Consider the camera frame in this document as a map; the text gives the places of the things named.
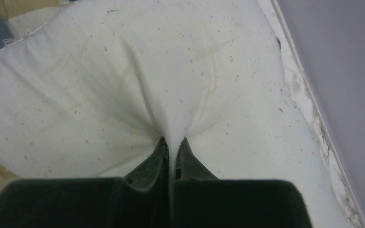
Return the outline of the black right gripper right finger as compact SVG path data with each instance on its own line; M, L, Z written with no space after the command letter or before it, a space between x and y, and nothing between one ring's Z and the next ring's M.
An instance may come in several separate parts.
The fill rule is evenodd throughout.
M202 164L184 138L175 163L173 194L173 226L175 228L197 227L206 211L206 184L218 178Z

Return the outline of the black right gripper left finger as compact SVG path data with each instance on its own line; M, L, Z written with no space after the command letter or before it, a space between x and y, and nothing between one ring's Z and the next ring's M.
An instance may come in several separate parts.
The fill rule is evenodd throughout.
M169 149L162 136L152 154L125 176L125 215L133 228L169 227Z

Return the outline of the white pillow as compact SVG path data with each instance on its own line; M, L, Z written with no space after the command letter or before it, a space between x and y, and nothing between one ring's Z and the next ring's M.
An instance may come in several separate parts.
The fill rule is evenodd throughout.
M110 177L161 136L217 177L288 180L316 228L351 228L313 103L258 0L79 0L0 49L0 165Z

